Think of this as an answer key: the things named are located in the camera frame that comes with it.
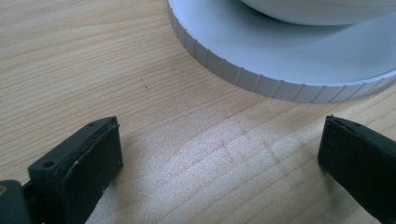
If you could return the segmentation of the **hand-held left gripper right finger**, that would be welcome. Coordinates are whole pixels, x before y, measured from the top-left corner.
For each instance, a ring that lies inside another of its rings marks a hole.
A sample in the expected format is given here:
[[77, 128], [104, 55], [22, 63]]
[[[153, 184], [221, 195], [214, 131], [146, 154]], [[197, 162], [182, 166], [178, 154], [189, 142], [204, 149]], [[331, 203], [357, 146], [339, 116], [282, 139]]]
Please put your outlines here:
[[396, 142], [357, 122], [328, 116], [318, 164], [381, 224], [396, 224]]

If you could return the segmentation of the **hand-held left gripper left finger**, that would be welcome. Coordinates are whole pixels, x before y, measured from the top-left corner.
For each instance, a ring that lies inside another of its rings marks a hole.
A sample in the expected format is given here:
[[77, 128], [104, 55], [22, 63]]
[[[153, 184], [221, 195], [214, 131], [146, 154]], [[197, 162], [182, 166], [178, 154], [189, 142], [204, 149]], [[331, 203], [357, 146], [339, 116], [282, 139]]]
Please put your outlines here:
[[28, 167], [45, 224], [84, 224], [123, 166], [118, 120], [93, 121]]

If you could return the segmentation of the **white round ribbed base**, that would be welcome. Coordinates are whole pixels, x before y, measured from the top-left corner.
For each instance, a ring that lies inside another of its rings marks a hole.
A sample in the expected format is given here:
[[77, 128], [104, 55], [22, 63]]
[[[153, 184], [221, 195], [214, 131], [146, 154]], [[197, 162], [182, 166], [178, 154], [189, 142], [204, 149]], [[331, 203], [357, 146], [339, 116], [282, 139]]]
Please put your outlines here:
[[396, 15], [344, 26], [277, 21], [240, 0], [167, 0], [174, 32], [213, 74], [285, 101], [360, 98], [396, 82]]

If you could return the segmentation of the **white round object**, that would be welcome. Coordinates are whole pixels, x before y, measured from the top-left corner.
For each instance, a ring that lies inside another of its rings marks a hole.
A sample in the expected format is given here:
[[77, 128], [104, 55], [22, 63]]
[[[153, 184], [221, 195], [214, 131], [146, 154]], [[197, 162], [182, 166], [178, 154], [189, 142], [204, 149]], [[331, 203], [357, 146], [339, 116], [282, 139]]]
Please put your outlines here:
[[301, 25], [346, 25], [396, 12], [396, 0], [241, 0], [271, 18]]

